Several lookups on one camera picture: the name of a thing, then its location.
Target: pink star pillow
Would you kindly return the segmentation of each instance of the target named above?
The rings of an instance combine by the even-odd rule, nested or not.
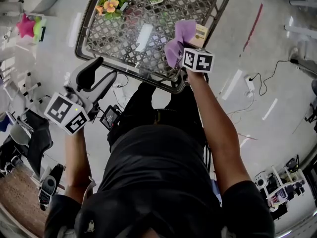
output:
[[[33,33],[34,24],[35,24],[35,20],[28,19],[25,13],[22,14],[21,21],[16,23],[16,27],[19,29],[21,38],[23,38],[24,35],[34,37],[34,33]]]

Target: black pants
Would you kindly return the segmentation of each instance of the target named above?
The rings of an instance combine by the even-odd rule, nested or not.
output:
[[[115,125],[108,134],[110,147],[129,130],[154,123],[180,128],[204,147],[206,137],[192,89],[186,86],[181,93],[171,95],[171,100],[165,109],[154,110],[152,95],[155,89],[156,87],[150,84],[140,84],[121,114],[118,125]]]

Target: white cube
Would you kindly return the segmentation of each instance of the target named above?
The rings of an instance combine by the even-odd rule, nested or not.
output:
[[[75,134],[89,118],[84,108],[59,93],[54,93],[44,114],[68,134]]]
[[[183,67],[195,71],[211,73],[214,62],[214,54],[196,49],[184,49]]]

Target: brown rug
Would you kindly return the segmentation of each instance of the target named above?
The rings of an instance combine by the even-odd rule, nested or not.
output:
[[[0,202],[27,230],[43,237],[48,210],[40,209],[38,190],[30,179],[32,173],[22,164],[5,178],[0,178]]]

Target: gray floor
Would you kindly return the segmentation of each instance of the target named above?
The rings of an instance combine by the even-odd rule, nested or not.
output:
[[[41,94],[59,91],[70,72],[82,63],[74,55],[71,42],[73,22],[78,13],[83,13],[88,0],[58,0],[45,14],[48,17],[45,40],[37,46],[34,66],[30,68],[33,75],[42,83]],[[262,14],[248,46],[243,46],[256,19],[261,2]],[[305,37],[287,33],[283,26],[294,19],[295,26],[311,24],[311,19],[301,13],[298,8],[291,7],[286,0],[230,0],[220,20],[207,50],[215,54],[215,64],[210,75],[210,86],[219,97],[219,102],[227,113],[247,108],[253,98],[245,96],[247,91],[243,77],[239,79],[227,100],[221,96],[238,69],[243,75],[254,76],[261,73],[263,79],[272,75],[278,60],[288,60],[288,54],[295,45],[302,45]],[[317,60],[312,52],[315,43],[309,40],[307,56]],[[229,115],[235,123],[237,131],[242,135],[250,135],[254,139],[245,141],[241,146],[241,156],[250,176],[269,169],[272,165],[286,163],[291,157],[299,155],[302,159],[317,142],[314,125],[303,121],[309,103],[314,99],[311,81],[307,75],[290,63],[278,65],[275,76],[267,81],[268,91],[259,96],[259,78],[255,79],[255,101],[247,111]],[[140,82],[129,79],[124,87],[125,94],[131,95]],[[275,99],[275,107],[265,120]],[[162,108],[169,101],[169,94],[156,90],[153,96],[153,107]],[[101,102],[101,107],[116,104],[112,91],[109,91]],[[55,165],[64,164],[64,133],[51,125],[54,140],[52,149],[46,152],[44,162]],[[87,151],[92,167],[93,177],[100,181],[109,158],[109,145],[106,141],[107,130],[96,121],[85,127]],[[240,143],[246,139],[239,136]],[[306,199],[293,206],[293,215],[277,222],[277,231],[300,219],[314,209],[312,195],[306,193]]]

